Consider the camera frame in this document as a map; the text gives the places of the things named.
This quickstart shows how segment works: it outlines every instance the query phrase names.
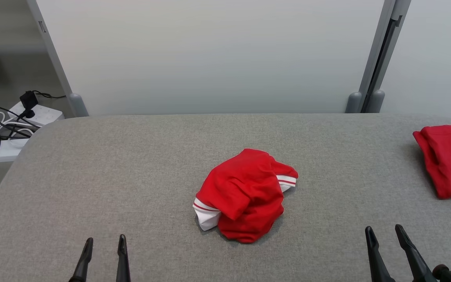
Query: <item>red stripe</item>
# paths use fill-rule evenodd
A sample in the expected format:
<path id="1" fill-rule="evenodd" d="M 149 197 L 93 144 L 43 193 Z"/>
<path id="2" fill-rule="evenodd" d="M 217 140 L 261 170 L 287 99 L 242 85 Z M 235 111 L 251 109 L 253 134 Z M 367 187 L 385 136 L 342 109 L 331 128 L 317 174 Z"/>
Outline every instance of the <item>red stripe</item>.
<path id="1" fill-rule="evenodd" d="M 286 182 L 295 185 L 295 182 L 278 179 L 279 182 Z"/>
<path id="2" fill-rule="evenodd" d="M 193 203 L 193 205 L 195 205 L 196 207 L 199 207 L 200 209 L 205 210 L 205 211 L 214 211 L 214 210 L 202 208 L 202 207 L 198 206 L 196 203 Z"/>

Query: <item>gray metal frame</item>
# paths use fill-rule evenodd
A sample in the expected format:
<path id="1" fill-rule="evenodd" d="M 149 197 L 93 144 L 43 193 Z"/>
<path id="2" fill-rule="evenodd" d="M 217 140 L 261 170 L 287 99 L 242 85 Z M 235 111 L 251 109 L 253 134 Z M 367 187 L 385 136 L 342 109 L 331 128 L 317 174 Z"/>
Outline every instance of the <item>gray metal frame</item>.
<path id="1" fill-rule="evenodd" d="M 88 111 L 86 110 L 85 104 L 83 102 L 83 99 L 81 98 L 81 95 L 73 93 L 70 89 L 69 82 L 67 81 L 66 74 L 64 72 L 64 68 L 62 67 L 62 64 L 60 63 L 59 55 L 57 54 L 57 51 L 55 50 L 55 47 L 53 46 L 52 38 L 50 37 L 50 34 L 48 33 L 48 29 L 46 27 L 46 23 L 43 19 L 43 16 L 41 15 L 41 11 L 39 10 L 38 3 L 36 0 L 27 0 L 27 4 L 29 5 L 29 8 L 31 9 L 31 13 L 34 16 L 34 19 L 36 20 L 36 24 L 38 25 L 38 28 L 41 30 L 41 35 L 43 36 L 43 40 L 45 41 L 46 49 L 48 50 L 48 55 L 50 56 L 50 59 L 52 60 L 53 67 L 55 68 L 55 71 L 57 72 L 57 76 L 59 77 L 60 84 L 62 85 L 62 88 L 64 89 L 64 93 L 67 97 L 67 100 L 69 102 L 69 105 L 74 113 L 74 116 L 89 116 Z"/>
<path id="2" fill-rule="evenodd" d="M 359 91 L 349 96 L 346 113 L 379 112 L 385 93 L 378 92 L 411 0 L 384 0 Z"/>

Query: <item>red garment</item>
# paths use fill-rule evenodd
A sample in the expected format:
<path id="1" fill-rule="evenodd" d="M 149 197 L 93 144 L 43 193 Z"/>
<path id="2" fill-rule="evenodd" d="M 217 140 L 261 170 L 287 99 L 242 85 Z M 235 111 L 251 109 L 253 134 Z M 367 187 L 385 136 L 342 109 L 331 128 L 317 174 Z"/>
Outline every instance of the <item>red garment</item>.
<path id="1" fill-rule="evenodd" d="M 220 232 L 228 239 L 253 243 L 283 213 L 281 185 L 293 187 L 298 177 L 291 166 L 276 162 L 268 153 L 244 149 L 210 172 L 196 194 L 195 210 L 198 217 L 199 212 L 208 213 L 206 219 L 220 210 Z"/>
<path id="2" fill-rule="evenodd" d="M 424 152 L 426 169 L 440 199 L 451 198 L 451 125 L 424 127 L 413 137 Z"/>

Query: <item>gray fabric tabletop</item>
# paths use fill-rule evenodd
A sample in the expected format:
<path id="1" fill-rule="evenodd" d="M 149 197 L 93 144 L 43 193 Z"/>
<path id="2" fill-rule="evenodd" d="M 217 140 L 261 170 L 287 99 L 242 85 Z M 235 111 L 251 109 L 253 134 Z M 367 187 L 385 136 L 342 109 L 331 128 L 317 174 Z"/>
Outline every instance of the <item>gray fabric tabletop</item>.
<path id="1" fill-rule="evenodd" d="M 64 282 L 94 238 L 87 281 L 115 281 L 119 234 L 132 281 L 370 281 L 371 225 L 397 282 L 411 281 L 400 223 L 428 265 L 451 268 L 451 199 L 438 200 L 412 136 L 435 116 L 100 116 L 47 125 L 0 186 L 0 282 Z M 259 241 L 202 232 L 208 172 L 244 148 L 299 173 Z"/>

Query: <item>gray floor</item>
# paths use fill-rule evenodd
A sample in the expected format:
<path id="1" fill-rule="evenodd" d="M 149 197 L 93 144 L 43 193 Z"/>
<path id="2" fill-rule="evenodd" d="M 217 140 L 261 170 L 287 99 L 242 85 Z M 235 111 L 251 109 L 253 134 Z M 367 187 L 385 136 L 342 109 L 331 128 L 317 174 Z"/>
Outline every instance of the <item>gray floor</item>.
<path id="1" fill-rule="evenodd" d="M 0 0 L 0 107 L 13 107 L 27 90 L 64 95 L 27 2 Z M 66 118 L 73 116 L 65 98 L 38 100 Z M 0 182 L 10 166 L 0 163 Z"/>

